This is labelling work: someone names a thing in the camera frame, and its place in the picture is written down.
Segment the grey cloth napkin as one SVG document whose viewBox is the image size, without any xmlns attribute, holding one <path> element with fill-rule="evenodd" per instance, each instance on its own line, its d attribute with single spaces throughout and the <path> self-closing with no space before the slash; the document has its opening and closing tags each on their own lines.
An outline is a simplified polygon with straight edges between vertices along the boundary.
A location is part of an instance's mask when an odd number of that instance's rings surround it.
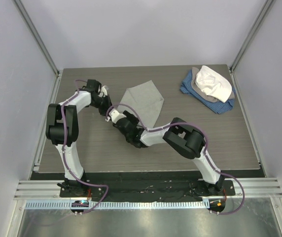
<svg viewBox="0 0 282 237">
<path fill-rule="evenodd" d="M 145 127 L 153 128 L 163 107 L 164 98 L 150 80 L 126 89 L 120 103 L 132 107 Z"/>
</svg>

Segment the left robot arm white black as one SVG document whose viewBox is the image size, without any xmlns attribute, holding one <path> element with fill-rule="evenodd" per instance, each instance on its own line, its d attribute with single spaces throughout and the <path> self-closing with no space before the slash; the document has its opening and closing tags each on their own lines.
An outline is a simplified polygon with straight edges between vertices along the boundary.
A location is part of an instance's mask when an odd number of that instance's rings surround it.
<svg viewBox="0 0 282 237">
<path fill-rule="evenodd" d="M 58 150 L 64 170 L 65 189 L 69 188 L 77 197 L 83 197 L 88 187 L 103 187 L 87 182 L 84 168 L 80 164 L 76 142 L 79 136 L 78 113 L 86 107 L 97 108 L 102 116 L 111 106 L 108 87 L 99 81 L 88 79 L 86 85 L 77 88 L 68 99 L 49 104 L 46 118 L 46 138 Z"/>
</svg>

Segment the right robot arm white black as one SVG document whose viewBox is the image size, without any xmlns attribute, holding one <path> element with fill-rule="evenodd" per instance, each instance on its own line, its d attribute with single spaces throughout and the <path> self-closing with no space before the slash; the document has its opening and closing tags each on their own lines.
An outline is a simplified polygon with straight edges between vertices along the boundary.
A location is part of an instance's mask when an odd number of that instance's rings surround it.
<svg viewBox="0 0 282 237">
<path fill-rule="evenodd" d="M 180 118 L 156 128 L 146 128 L 128 111 L 112 109 L 107 118 L 136 148 L 147 148 L 157 144 L 168 144 L 182 157 L 192 160 L 200 171 L 206 189 L 211 195 L 219 194 L 225 177 L 215 165 L 208 152 L 208 142 L 203 132 Z"/>
</svg>

